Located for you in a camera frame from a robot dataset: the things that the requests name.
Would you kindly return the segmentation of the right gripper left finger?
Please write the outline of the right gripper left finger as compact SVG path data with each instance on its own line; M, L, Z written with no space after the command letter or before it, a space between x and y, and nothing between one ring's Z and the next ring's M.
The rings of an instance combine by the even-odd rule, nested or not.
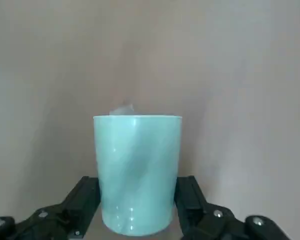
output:
M0 240L82 240L100 203L99 179L84 176L61 203L39 208L20 222L0 216Z

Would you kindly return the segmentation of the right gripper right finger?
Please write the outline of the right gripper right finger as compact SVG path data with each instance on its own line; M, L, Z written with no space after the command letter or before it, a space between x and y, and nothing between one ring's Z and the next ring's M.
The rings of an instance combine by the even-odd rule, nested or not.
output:
M193 175L178 177L174 202L182 240L288 240L270 218L250 215L238 220L233 212L207 202Z

